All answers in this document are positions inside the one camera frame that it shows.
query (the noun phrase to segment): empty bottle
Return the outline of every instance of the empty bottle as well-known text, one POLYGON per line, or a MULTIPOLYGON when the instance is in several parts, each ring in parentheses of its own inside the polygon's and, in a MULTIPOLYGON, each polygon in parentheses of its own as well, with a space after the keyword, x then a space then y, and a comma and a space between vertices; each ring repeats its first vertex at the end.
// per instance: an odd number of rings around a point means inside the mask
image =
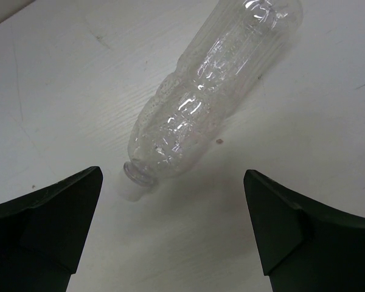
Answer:
POLYGON ((130 201, 188 171, 302 22, 299 0, 220 0, 140 113, 119 192, 130 201))

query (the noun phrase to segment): transparent bottle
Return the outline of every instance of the transparent bottle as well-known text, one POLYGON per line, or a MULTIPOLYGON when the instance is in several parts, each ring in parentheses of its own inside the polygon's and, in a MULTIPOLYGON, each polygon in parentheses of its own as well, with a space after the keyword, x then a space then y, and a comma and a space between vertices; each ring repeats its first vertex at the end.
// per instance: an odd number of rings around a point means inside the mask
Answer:
POLYGON ((137 201, 188 171, 302 22, 300 0, 220 0, 140 113, 119 192, 137 201))

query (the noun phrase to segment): tabletop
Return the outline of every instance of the tabletop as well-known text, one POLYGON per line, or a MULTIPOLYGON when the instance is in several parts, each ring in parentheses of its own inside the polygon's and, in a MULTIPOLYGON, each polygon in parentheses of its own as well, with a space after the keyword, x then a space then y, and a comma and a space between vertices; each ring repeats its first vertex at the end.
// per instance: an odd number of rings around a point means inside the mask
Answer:
POLYGON ((68 291, 271 291, 256 169, 365 217, 365 0, 302 0, 287 53, 189 173, 117 196, 137 115, 217 0, 36 0, 0 24, 0 203, 91 165, 102 193, 68 291))

